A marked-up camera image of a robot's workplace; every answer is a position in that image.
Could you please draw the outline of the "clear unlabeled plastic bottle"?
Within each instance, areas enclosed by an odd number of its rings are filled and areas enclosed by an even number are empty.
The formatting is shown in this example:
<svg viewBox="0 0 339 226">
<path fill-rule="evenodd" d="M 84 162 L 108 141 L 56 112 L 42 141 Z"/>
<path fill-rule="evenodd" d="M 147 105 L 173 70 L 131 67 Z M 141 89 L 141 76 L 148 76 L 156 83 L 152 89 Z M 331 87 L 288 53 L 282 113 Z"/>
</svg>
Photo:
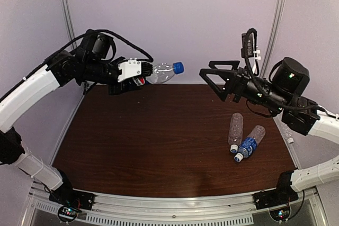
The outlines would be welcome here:
<svg viewBox="0 0 339 226">
<path fill-rule="evenodd" d="M 241 145 L 243 140 L 243 116 L 240 113 L 234 113 L 230 120 L 230 127 L 228 132 L 228 143 Z"/>
</svg>

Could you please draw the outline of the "Pepsi label plastic bottle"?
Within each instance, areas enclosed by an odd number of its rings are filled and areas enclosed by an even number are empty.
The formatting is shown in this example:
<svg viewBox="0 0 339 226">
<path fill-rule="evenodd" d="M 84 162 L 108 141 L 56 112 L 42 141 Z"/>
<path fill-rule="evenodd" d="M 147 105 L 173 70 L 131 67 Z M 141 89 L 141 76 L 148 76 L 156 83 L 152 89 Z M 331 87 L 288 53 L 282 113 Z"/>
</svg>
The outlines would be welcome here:
<svg viewBox="0 0 339 226">
<path fill-rule="evenodd" d="M 132 82 L 137 86 L 163 84 L 175 75 L 173 72 L 173 63 L 152 64 L 144 61 L 141 64 L 141 75 L 132 77 Z"/>
</svg>

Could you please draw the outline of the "blue bottle cap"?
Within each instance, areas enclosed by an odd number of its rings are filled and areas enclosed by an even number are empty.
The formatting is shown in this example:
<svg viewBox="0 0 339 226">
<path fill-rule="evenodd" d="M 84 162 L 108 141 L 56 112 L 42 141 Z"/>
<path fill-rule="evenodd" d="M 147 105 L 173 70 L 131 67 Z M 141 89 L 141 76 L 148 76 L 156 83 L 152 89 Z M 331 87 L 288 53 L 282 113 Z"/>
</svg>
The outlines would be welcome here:
<svg viewBox="0 0 339 226">
<path fill-rule="evenodd" d="M 178 75 L 184 72 L 184 65 L 182 62 L 173 63 L 173 72 Z"/>
</svg>

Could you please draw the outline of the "white bottle cap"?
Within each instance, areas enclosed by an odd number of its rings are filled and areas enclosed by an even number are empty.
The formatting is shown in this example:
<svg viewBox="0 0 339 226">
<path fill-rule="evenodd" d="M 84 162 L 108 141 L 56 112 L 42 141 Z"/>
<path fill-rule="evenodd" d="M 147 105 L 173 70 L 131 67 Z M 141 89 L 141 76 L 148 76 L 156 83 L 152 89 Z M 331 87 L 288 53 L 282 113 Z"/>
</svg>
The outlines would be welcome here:
<svg viewBox="0 0 339 226">
<path fill-rule="evenodd" d="M 237 152 L 238 152 L 238 145 L 232 144 L 232 145 L 230 146 L 230 152 L 231 152 L 231 153 L 237 153 Z"/>
</svg>

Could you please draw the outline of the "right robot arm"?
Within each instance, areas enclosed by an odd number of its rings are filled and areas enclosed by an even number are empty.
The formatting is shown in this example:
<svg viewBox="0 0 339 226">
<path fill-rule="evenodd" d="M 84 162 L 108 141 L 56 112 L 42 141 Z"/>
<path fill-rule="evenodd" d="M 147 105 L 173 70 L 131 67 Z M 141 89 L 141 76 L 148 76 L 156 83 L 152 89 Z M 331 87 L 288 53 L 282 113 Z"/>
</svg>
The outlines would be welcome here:
<svg viewBox="0 0 339 226">
<path fill-rule="evenodd" d="M 253 74 L 248 59 L 245 63 L 241 68 L 235 60 L 211 61 L 199 75 L 222 101 L 229 94 L 234 95 L 234 102 L 244 97 L 268 109 L 266 117 L 282 114 L 281 121 L 294 132 L 338 143 L 338 115 L 302 96 L 310 80 L 302 64 L 285 57 L 273 67 L 274 77 L 267 80 Z"/>
</svg>

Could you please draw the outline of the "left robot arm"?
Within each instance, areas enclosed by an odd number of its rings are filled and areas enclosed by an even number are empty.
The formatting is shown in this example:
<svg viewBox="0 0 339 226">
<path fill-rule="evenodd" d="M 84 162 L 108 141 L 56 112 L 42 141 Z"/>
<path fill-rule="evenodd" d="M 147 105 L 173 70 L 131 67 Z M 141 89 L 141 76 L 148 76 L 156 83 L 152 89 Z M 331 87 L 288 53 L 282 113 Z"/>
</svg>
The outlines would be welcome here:
<svg viewBox="0 0 339 226">
<path fill-rule="evenodd" d="M 1 94 L 4 95 L 20 78 L 44 58 L 67 42 L 63 32 L 1 31 Z M 43 160 L 55 152 L 57 140 L 81 89 L 74 82 L 48 95 L 28 110 L 15 125 L 23 141 Z M 1 201 L 21 202 L 28 194 L 32 179 L 12 165 L 1 166 Z"/>
</svg>

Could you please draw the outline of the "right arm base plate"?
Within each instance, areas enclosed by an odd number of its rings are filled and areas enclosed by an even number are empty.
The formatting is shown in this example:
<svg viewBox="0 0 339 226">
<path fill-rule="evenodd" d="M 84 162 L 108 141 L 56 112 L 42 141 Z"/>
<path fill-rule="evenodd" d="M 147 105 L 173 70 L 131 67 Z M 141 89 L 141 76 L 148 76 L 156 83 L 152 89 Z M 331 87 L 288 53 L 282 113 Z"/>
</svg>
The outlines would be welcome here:
<svg viewBox="0 0 339 226">
<path fill-rule="evenodd" d="M 299 198 L 297 192 L 291 188 L 260 191 L 252 195 L 257 210 L 289 204 Z"/>
</svg>

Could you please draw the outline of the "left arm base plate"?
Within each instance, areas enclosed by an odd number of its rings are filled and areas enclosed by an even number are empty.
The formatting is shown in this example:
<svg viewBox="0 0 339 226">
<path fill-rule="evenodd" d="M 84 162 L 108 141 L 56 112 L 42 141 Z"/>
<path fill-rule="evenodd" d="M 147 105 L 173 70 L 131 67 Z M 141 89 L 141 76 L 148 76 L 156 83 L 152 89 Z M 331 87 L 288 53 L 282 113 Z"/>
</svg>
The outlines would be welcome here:
<svg viewBox="0 0 339 226">
<path fill-rule="evenodd" d="M 49 200 L 61 205 L 71 206 L 79 210 L 91 210 L 95 195 L 74 189 L 58 189 L 51 191 Z"/>
</svg>

